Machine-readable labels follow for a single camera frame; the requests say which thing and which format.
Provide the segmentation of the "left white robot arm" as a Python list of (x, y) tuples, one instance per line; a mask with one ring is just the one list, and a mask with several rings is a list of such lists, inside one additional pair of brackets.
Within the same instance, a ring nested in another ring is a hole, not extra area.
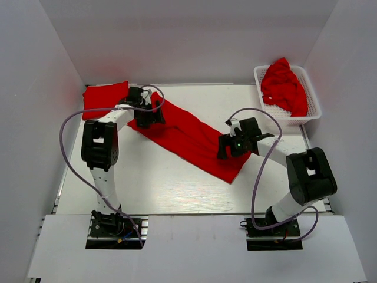
[(118, 236), (126, 228), (118, 200), (114, 166), (119, 157), (118, 132), (129, 122), (140, 129), (154, 123), (165, 123), (161, 103), (152, 102), (152, 90), (130, 87), (128, 96), (105, 116), (84, 123), (81, 158), (92, 174), (97, 195), (97, 210), (92, 211), (94, 230), (103, 229), (107, 235)]

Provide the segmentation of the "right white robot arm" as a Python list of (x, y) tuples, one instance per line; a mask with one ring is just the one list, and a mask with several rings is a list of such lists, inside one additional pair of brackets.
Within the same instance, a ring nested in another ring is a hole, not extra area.
[(228, 119), (226, 124), (230, 127), (230, 132), (219, 137), (219, 160), (226, 160), (229, 156), (241, 157), (247, 153), (254, 153), (263, 158), (254, 182), (252, 209), (255, 208), (257, 189), (267, 161), (272, 160), (287, 171), (288, 193), (267, 209), (263, 226), (256, 223), (255, 211), (252, 210), (250, 221), (253, 228), (280, 235), (286, 230), (287, 223), (317, 201), (336, 193), (336, 180), (321, 148), (314, 147), (299, 152), (280, 136), (263, 134), (255, 118)]

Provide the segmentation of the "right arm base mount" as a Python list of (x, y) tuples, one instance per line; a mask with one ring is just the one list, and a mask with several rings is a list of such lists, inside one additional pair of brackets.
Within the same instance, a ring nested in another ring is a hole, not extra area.
[(248, 251), (299, 251), (303, 249), (300, 228), (297, 220), (269, 230), (258, 230), (250, 218), (240, 222), (246, 231)]

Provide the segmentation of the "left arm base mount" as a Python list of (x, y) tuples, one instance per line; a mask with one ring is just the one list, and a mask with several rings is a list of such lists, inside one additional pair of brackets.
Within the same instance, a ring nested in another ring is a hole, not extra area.
[(120, 215), (92, 215), (86, 240), (86, 249), (141, 250), (138, 233), (145, 244), (148, 232), (148, 217), (128, 218)]

